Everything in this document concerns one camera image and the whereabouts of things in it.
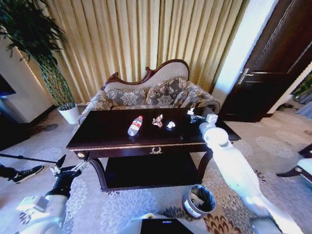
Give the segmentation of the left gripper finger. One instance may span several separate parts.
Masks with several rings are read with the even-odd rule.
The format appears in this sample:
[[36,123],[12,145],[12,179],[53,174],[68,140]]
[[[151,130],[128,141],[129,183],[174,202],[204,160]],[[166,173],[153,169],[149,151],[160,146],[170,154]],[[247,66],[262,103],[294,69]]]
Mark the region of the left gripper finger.
[[66,155],[63,155],[57,162],[56,164],[50,168],[51,172],[53,175],[57,175],[61,172],[61,167],[65,161]]
[[72,168],[72,172],[85,171],[89,166],[89,156],[86,156],[81,163]]

